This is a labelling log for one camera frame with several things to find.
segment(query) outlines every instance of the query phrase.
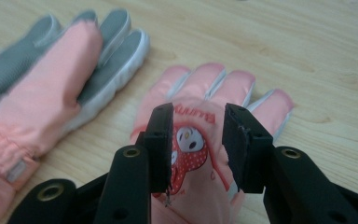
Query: wood grain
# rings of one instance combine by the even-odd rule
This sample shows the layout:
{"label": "wood grain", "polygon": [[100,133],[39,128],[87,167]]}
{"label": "wood grain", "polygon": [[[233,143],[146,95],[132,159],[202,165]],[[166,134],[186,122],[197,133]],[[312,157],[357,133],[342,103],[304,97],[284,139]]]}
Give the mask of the wood grain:
{"label": "wood grain", "polygon": [[[92,8],[100,21],[126,8],[133,27],[151,36],[151,51],[135,78],[92,122],[70,133],[44,158],[26,193],[51,178],[78,186],[108,171],[129,142],[137,105],[161,72],[220,62],[257,79],[253,100],[281,88],[296,108],[277,146],[308,153],[331,181],[358,192],[358,0],[314,1],[0,1],[0,49],[51,13],[67,24]],[[250,195],[238,223],[269,223],[261,195]]]}

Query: pink and gray glove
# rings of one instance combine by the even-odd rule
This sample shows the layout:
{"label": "pink and gray glove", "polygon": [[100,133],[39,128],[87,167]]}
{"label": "pink and gray glove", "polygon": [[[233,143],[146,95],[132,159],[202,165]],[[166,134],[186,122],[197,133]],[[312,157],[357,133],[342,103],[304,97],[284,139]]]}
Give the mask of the pink and gray glove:
{"label": "pink and gray glove", "polygon": [[0,99],[0,217],[38,159],[93,119],[143,63],[147,34],[130,32],[130,18],[108,23],[119,26],[75,22]]}
{"label": "pink and gray glove", "polygon": [[152,197],[152,223],[232,223],[244,194],[238,192],[222,145],[227,103],[248,107],[278,137],[293,103],[281,90],[269,91],[248,106],[255,77],[247,72],[226,73],[219,63],[191,71],[168,68],[143,99],[131,142],[145,130],[152,109],[173,103],[172,189]]}

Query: glove finger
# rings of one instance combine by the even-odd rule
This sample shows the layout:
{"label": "glove finger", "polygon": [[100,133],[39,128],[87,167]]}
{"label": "glove finger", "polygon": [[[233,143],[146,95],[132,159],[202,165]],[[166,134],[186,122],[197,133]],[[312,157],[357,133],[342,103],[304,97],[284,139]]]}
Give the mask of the glove finger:
{"label": "glove finger", "polygon": [[233,71],[211,92],[209,101],[224,107],[227,103],[247,106],[249,104],[255,77],[244,71]]}
{"label": "glove finger", "polygon": [[77,101],[80,113],[64,128],[65,133],[93,119],[113,99],[116,91],[123,88],[142,65],[149,51],[147,33],[135,30],[127,36],[103,67],[94,70]]}
{"label": "glove finger", "polygon": [[289,120],[294,104],[290,96],[282,90],[267,92],[247,109],[267,129],[276,140]]}
{"label": "glove finger", "polygon": [[97,67],[103,66],[131,29],[130,14],[126,9],[116,9],[109,13],[101,24],[103,51]]}
{"label": "glove finger", "polygon": [[16,83],[49,45],[41,45],[60,32],[56,18],[48,15],[40,19],[25,37],[0,53],[0,95]]}
{"label": "glove finger", "polygon": [[158,105],[165,104],[169,100],[170,95],[173,95],[175,90],[180,88],[180,85],[190,74],[190,71],[185,66],[176,65],[167,68],[163,72],[139,105],[139,112],[136,115],[131,134],[132,144],[135,143],[138,133],[145,130],[153,109]]}
{"label": "glove finger", "polygon": [[211,91],[221,83],[225,76],[224,65],[220,63],[203,64],[191,73],[173,98],[191,97],[204,100],[209,97]]}

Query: glove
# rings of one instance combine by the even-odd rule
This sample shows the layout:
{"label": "glove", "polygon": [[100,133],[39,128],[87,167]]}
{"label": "glove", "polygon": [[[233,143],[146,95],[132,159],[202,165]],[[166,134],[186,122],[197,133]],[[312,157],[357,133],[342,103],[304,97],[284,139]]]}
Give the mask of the glove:
{"label": "glove", "polygon": [[125,10],[113,13],[101,30],[85,13],[0,99],[0,217],[38,158],[94,118],[143,63],[147,34],[129,33]]}
{"label": "glove", "polygon": [[[133,144],[154,107],[169,102],[174,106],[171,198],[152,197],[153,223],[234,222],[244,193],[238,192],[222,146],[225,105],[246,107],[254,84],[252,74],[227,74],[219,63],[195,71],[178,65],[168,68],[147,93],[134,123]],[[248,108],[276,139],[293,103],[285,92],[273,90]]]}

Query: cartoon face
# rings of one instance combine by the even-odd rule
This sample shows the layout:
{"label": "cartoon face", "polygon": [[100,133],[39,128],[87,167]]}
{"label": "cartoon face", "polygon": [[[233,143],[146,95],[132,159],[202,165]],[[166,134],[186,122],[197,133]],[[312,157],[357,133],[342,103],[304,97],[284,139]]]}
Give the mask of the cartoon face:
{"label": "cartoon face", "polygon": [[201,133],[193,127],[173,127],[172,190],[176,194],[182,187],[186,173],[199,169],[208,157],[208,148]]}
{"label": "cartoon face", "polygon": [[192,127],[180,128],[176,141],[183,152],[196,152],[203,148],[203,138],[200,132]]}

